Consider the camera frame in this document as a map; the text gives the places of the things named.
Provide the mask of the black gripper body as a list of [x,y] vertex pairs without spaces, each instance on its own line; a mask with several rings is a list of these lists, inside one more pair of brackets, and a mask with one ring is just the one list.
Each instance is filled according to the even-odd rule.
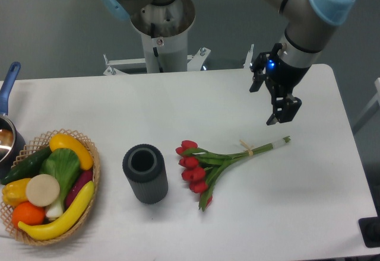
[[286,97],[292,95],[293,89],[305,76],[311,67],[298,67],[287,63],[280,57],[284,54],[284,43],[275,43],[269,52],[265,67],[265,84],[272,97]]

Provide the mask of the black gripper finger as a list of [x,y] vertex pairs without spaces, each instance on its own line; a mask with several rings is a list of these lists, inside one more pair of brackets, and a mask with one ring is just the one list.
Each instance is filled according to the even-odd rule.
[[291,122],[302,105],[301,99],[291,94],[285,97],[272,97],[272,114],[268,118],[267,125]]
[[266,82],[267,76],[264,69],[267,65],[269,56],[269,52],[260,53],[250,67],[251,72],[253,73],[252,85],[249,89],[250,93],[257,92],[261,88],[262,84]]

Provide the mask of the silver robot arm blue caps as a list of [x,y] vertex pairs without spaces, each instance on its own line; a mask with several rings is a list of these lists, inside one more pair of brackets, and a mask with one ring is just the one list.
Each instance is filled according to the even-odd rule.
[[[269,52],[249,65],[250,92],[265,85],[271,94],[268,124],[293,120],[301,100],[293,89],[316,61],[356,0],[265,0],[288,25]],[[149,73],[188,70],[188,31],[195,20],[191,0],[102,0],[116,18],[130,21],[140,33]]]

